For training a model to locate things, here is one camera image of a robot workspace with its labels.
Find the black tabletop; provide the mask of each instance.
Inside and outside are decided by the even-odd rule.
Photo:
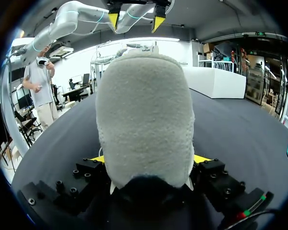
[[[66,93],[63,94],[63,97],[66,97],[66,96],[68,96],[68,95],[70,95],[70,94],[72,94],[72,93],[77,93],[77,92],[79,92],[80,90],[83,90],[83,89],[85,89],[85,88],[87,88],[87,87],[89,87],[89,85],[83,85],[83,86],[81,86],[79,89],[75,89],[75,90],[71,90],[71,91],[69,91],[69,92],[66,92]]]
[[[190,91],[195,113],[196,154],[219,158],[230,175],[275,194],[269,208],[280,208],[288,197],[288,130],[260,106],[241,99],[210,99]],[[12,188],[44,181],[49,186],[75,168],[83,157],[96,157],[100,148],[93,94],[52,124],[22,159]],[[210,207],[217,226],[223,216]],[[271,217],[259,217],[259,227]]]

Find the green light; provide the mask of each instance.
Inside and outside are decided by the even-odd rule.
[[[265,32],[256,32],[257,36],[265,36]]]
[[[249,210],[245,210],[243,213],[244,213],[244,215],[245,215],[246,217],[251,214],[251,212],[250,212]]]

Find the white counter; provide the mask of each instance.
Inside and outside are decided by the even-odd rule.
[[[190,89],[210,98],[244,98],[246,77],[222,69],[182,67]]]

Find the fluffy white fabric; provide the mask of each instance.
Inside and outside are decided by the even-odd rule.
[[[155,175],[181,187],[193,166],[194,113],[181,66],[170,57],[140,53],[113,61],[96,98],[106,169],[117,188]]]

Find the khaki pants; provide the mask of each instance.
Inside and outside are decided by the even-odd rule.
[[[58,111],[54,102],[43,104],[36,110],[44,131],[58,118]]]

